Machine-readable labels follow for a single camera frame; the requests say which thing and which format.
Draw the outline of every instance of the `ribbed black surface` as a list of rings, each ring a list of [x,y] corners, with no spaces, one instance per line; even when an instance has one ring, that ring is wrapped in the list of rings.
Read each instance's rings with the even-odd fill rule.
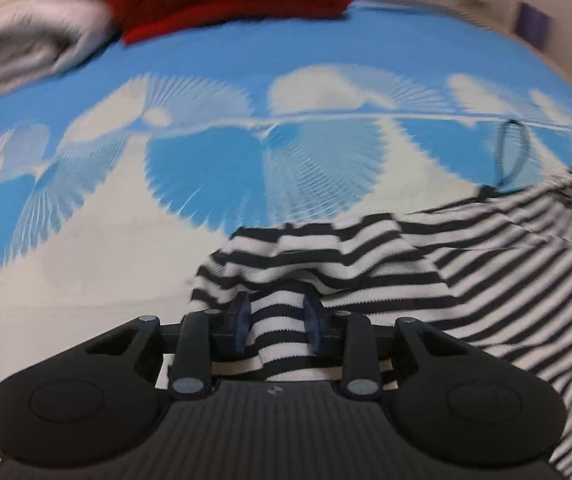
[[[0,464],[0,480],[366,478],[562,480],[544,462],[483,472],[438,462],[402,440],[377,404],[343,399],[325,382],[224,381],[208,399],[173,404],[143,445],[110,462],[76,470]]]

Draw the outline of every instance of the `striped cloth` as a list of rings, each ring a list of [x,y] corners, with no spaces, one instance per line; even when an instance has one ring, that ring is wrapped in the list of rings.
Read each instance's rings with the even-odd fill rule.
[[[253,306],[245,359],[216,374],[263,380],[338,379],[340,362],[311,355],[303,293],[327,308],[392,325],[413,316],[552,384],[568,424],[552,462],[572,479],[572,171],[485,203],[351,225],[238,230],[198,270],[191,307]],[[394,370],[381,363],[384,383]]]

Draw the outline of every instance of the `black cable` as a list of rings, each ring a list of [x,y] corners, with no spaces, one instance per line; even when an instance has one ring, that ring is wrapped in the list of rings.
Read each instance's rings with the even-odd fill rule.
[[[521,136],[521,148],[519,151],[519,158],[515,164],[512,171],[505,175],[503,167],[503,157],[504,157],[504,147],[505,140],[508,134],[508,128],[512,125],[518,126]],[[497,184],[495,184],[495,189],[501,189],[506,187],[512,181],[514,181],[519,174],[523,171],[526,163],[528,162],[528,157],[530,156],[530,137],[528,136],[528,129],[524,123],[517,121],[516,119],[509,119],[501,124],[499,127],[499,135],[497,138],[497,152],[495,153],[495,168],[497,174]]]
[[[521,148],[519,152],[519,158],[517,159],[517,163],[515,164],[512,171],[505,175],[504,174],[504,167],[503,167],[503,156],[504,156],[504,149],[505,149],[505,140],[506,136],[508,135],[508,128],[512,125],[518,126],[521,136]],[[528,129],[524,123],[521,121],[517,121],[516,119],[509,119],[501,123],[499,127],[499,132],[497,135],[497,148],[495,153],[495,169],[496,169],[496,177],[497,177],[497,184],[495,186],[480,186],[479,190],[477,191],[477,196],[472,198],[465,198],[463,200],[458,200],[457,202],[448,203],[443,206],[431,208],[431,209],[424,209],[422,211],[416,211],[417,213],[436,213],[439,211],[443,211],[445,209],[449,209],[452,207],[458,207],[467,205],[470,203],[480,203],[486,202],[489,198],[499,198],[500,196],[508,196],[514,193],[518,193],[523,191],[522,189],[515,189],[512,191],[499,191],[502,187],[506,187],[510,184],[513,180],[515,180],[519,173],[521,173],[526,167],[526,163],[528,162],[528,157],[530,156],[530,136],[528,135]]]

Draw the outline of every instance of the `metal screw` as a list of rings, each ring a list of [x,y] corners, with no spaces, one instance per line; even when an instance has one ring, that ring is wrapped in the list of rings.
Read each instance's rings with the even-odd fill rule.
[[[379,385],[370,379],[354,379],[348,383],[348,391],[358,396],[372,395],[379,391]]]
[[[196,394],[202,391],[204,383],[197,377],[182,377],[173,381],[173,390],[178,394]]]

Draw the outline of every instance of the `bed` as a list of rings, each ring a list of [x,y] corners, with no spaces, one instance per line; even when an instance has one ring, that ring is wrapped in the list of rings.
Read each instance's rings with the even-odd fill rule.
[[[497,153],[506,120],[526,156],[517,130]],[[356,2],[113,44],[0,98],[0,380],[140,314],[180,320],[240,226],[453,202],[499,155],[522,166],[507,190],[572,166],[572,88],[456,18]]]

